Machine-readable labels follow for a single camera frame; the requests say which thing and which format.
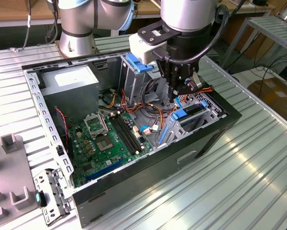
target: motherboard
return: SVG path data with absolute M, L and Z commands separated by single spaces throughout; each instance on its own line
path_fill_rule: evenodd
M 68 131 L 76 188 L 152 151 L 128 113 L 97 114 Z

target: cardboard box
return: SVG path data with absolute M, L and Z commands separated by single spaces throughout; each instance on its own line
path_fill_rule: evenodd
M 38 0 L 30 0 L 31 7 L 33 7 L 37 1 Z M 0 0 L 0 7 L 26 12 L 28 11 L 28 0 Z
M 259 95 L 261 80 L 252 83 L 248 90 Z M 260 99 L 287 120 L 287 85 L 278 78 L 263 81 Z

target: robotic arm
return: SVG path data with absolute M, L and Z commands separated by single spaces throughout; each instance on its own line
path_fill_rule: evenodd
M 178 95 L 196 93 L 202 83 L 198 76 L 199 60 L 223 33 L 229 15 L 217 0 L 162 0 L 159 22 L 130 36 L 131 52 L 144 64 L 154 60 L 167 80 L 171 101 Z M 92 28 L 127 30 L 132 22 L 132 0 L 59 0 L 62 34 L 60 50 L 67 57 L 98 52 Z M 223 12 L 223 19 L 218 15 Z M 221 22 L 214 39 L 208 43 L 214 20 Z
M 132 0 L 59 0 L 62 34 L 60 50 L 67 57 L 97 52 L 93 28 L 127 30 L 132 22 Z
M 240 2 L 235 13 L 244 3 Z M 214 19 L 223 12 L 220 29 L 208 43 Z M 229 19 L 225 5 L 217 0 L 162 0 L 159 22 L 130 36 L 131 52 L 144 64 L 154 60 L 167 80 L 171 102 L 182 94 L 192 94 L 202 87 L 199 60 L 220 38 Z

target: aluminum table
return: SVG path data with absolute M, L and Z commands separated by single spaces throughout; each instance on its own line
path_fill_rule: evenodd
M 250 26 L 255 29 L 252 35 L 249 37 L 248 41 L 245 43 L 245 46 L 241 50 L 241 53 L 249 47 L 253 39 L 257 36 L 258 33 L 261 33 L 268 38 L 274 40 L 279 44 L 278 48 L 274 51 L 272 57 L 274 59 L 270 60 L 269 63 L 274 61 L 279 53 L 281 47 L 287 49 L 287 22 L 282 19 L 271 16 L 271 17 L 257 17 L 257 18 L 246 18 L 243 25 L 240 27 L 238 33 L 236 34 L 233 42 L 229 46 L 225 57 L 221 63 L 221 67 L 224 67 L 227 64 L 228 59 L 230 58 L 234 48 L 238 44 L 239 40 L 243 36 L 247 27 Z
M 97 39 L 101 52 L 128 47 L 127 36 Z M 0 135 L 24 139 L 32 175 L 56 168 L 21 65 L 62 58 L 55 45 L 0 51 Z M 286 229 L 287 122 L 212 60 L 200 75 L 242 118 L 203 157 L 85 229 Z M 34 210 L 1 229 L 47 229 Z M 49 229 L 79 229 L 75 211 Z

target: green motherboard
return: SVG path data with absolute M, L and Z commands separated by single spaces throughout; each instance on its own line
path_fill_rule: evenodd
M 120 117 L 135 137 L 135 132 L 132 129 L 135 124 L 129 114 L 123 113 Z M 144 137 L 135 137 L 142 150 L 139 153 L 136 152 L 136 154 L 130 152 L 121 139 L 121 134 L 124 135 L 124 133 L 114 128 L 109 117 L 104 117 L 104 122 L 108 132 L 96 137 L 92 137 L 91 132 L 100 130 L 103 127 L 98 119 L 87 122 L 90 130 L 88 130 L 84 121 L 80 125 L 69 129 L 73 147 L 71 161 L 74 167 L 72 176 L 75 187 L 87 183 L 91 176 L 92 178 L 101 176 L 103 172 L 112 171 L 152 150 L 149 142 Z

